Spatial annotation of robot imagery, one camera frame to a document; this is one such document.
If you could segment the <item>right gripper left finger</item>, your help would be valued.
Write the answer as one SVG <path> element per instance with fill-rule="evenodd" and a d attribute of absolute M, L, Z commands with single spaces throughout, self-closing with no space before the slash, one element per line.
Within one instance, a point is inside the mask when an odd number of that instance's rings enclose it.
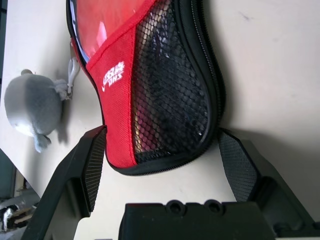
<path fill-rule="evenodd" d="M 95 208 L 106 147 L 105 125 L 87 131 L 54 171 L 24 240 L 72 240 Z"/>

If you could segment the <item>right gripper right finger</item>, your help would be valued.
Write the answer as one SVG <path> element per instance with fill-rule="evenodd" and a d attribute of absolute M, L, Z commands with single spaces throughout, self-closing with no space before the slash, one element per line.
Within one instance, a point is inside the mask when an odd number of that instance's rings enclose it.
<path fill-rule="evenodd" d="M 237 202 L 254 202 L 274 233 L 318 233 L 315 221 L 253 143 L 221 128 L 218 145 L 225 176 Z"/>

